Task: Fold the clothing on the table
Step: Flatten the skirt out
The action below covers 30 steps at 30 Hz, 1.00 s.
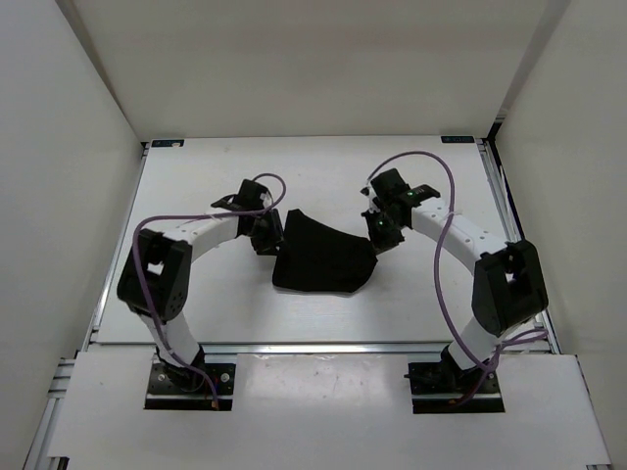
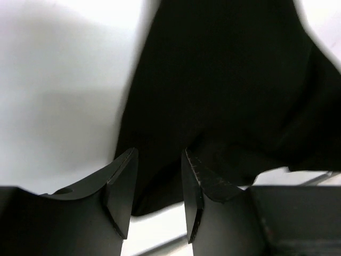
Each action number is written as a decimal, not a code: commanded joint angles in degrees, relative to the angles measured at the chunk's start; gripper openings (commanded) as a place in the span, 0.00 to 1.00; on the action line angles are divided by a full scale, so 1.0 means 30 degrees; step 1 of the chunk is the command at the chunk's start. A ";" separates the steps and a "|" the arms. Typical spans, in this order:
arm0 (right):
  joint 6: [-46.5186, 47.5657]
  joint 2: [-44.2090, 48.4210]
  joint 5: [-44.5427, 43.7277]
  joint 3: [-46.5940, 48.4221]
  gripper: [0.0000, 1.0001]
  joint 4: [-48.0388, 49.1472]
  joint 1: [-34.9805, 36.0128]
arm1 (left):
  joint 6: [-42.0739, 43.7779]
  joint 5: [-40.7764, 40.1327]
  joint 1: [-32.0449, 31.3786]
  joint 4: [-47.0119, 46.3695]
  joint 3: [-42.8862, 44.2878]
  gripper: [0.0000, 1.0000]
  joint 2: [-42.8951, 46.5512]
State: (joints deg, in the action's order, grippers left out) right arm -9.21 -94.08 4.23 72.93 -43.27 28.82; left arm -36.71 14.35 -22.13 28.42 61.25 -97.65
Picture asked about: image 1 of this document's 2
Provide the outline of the black skirt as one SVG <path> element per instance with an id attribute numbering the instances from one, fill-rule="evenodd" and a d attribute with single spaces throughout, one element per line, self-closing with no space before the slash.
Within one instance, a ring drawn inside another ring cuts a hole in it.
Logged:
<path id="1" fill-rule="evenodd" d="M 369 280 L 377 264 L 368 239 L 331 228 L 300 210 L 287 213 L 283 237 L 272 272 L 278 289 L 350 295 Z"/>

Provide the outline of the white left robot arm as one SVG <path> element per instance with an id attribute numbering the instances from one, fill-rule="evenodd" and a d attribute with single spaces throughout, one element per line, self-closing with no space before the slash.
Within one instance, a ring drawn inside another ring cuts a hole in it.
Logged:
<path id="1" fill-rule="evenodd" d="M 183 310 L 194 261 L 219 245 L 248 237 L 260 256 L 274 256 L 283 240 L 276 209 L 198 215 L 157 215 L 137 225 L 117 296 L 151 332 L 171 380 L 184 392 L 202 387 L 204 354 Z"/>

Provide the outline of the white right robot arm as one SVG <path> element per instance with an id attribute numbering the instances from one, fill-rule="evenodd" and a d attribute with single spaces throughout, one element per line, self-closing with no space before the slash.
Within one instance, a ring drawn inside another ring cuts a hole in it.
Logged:
<path id="1" fill-rule="evenodd" d="M 549 299 L 536 247 L 527 240 L 509 242 L 449 211 L 444 201 L 423 202 L 394 217 L 369 209 L 362 214 L 375 251 L 389 251 L 404 241 L 408 228 L 436 243 L 434 257 L 447 252 L 472 275 L 472 317 L 454 331 L 443 350 L 440 379 L 460 392 L 485 369 L 508 334 L 548 307 Z"/>

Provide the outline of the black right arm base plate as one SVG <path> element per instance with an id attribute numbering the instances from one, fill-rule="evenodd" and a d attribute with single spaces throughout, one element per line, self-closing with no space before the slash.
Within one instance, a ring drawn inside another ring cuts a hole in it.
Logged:
<path id="1" fill-rule="evenodd" d="M 485 414 L 506 411 L 495 372 L 472 368 L 453 376 L 441 362 L 410 362 L 413 414 Z"/>

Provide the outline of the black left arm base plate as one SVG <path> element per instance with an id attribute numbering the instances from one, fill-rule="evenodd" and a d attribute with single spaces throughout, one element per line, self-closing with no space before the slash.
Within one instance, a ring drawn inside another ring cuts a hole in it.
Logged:
<path id="1" fill-rule="evenodd" d="M 183 385 L 180 379 L 171 380 L 167 369 L 157 358 L 151 365 L 144 408 L 146 410 L 230 411 L 236 377 L 236 364 L 207 362 L 206 372 L 212 380 L 216 394 L 202 377 L 193 378 Z"/>

